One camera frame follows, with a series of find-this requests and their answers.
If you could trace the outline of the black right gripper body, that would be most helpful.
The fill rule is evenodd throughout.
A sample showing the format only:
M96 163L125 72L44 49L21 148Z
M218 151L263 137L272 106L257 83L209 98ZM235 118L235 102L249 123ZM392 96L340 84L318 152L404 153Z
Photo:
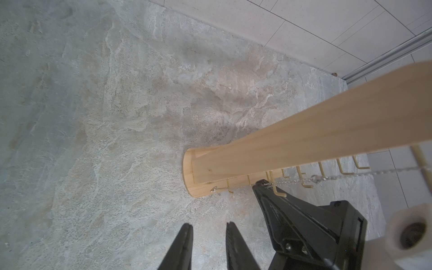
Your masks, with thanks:
M346 200L327 206L268 202L271 270L359 270L367 220Z

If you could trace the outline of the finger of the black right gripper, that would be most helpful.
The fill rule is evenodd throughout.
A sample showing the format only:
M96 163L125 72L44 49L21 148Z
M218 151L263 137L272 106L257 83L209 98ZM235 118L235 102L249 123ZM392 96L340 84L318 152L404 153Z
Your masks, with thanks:
M341 234L341 218L260 180L253 186L274 250L307 263L334 263Z

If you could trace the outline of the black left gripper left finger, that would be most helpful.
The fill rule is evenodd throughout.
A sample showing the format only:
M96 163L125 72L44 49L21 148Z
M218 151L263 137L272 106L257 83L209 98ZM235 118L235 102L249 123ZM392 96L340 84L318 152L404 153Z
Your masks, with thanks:
M183 224L158 270L191 270L193 235L193 226Z

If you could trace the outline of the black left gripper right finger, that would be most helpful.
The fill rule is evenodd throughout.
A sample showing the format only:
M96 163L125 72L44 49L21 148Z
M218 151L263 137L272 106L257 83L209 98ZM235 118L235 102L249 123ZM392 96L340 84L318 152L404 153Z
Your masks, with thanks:
M226 254L228 270L260 270L234 222L226 226Z

